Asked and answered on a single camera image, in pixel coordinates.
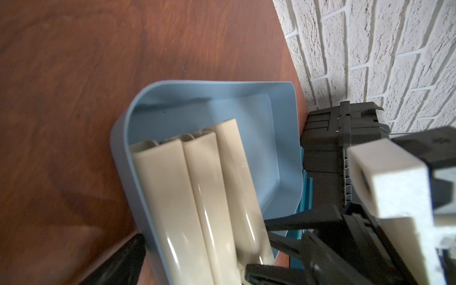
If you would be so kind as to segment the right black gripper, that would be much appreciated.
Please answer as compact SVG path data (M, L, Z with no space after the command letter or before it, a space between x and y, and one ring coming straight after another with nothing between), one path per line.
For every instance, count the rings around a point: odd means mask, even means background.
M389 140L425 162L433 213L456 215L456 129L439 127ZM319 229L341 222L334 228ZM252 285L355 285L356 270L376 285L418 284L381 229L380 221L362 202L348 203L342 214L335 205L326 205L264 223L271 245L300 259L304 268L248 264L245 279ZM318 236L337 253L312 232L304 233L300 240L272 233L301 229L319 229ZM453 285L456 245L438 250L438 255L447 285Z

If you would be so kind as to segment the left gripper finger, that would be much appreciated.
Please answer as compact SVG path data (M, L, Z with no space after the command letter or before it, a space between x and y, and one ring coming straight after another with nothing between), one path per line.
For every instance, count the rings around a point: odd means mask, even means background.
M82 280L80 285L136 285L145 257L145 238L138 233Z

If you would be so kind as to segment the blue plastic tray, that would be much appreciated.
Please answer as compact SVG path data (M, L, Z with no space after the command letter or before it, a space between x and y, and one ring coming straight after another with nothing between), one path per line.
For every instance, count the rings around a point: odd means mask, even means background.
M290 82L160 81L110 149L159 285L242 285L276 260L265 220L295 213L302 162Z

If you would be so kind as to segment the beige block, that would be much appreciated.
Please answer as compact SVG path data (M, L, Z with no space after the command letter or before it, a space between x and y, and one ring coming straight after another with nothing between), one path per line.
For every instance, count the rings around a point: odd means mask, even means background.
M182 142L214 283L240 285L216 134L202 131L181 134L170 140Z
M207 127L216 134L237 260L274 264L274 255L236 119Z
M130 151L169 283L212 285L182 142L146 140Z

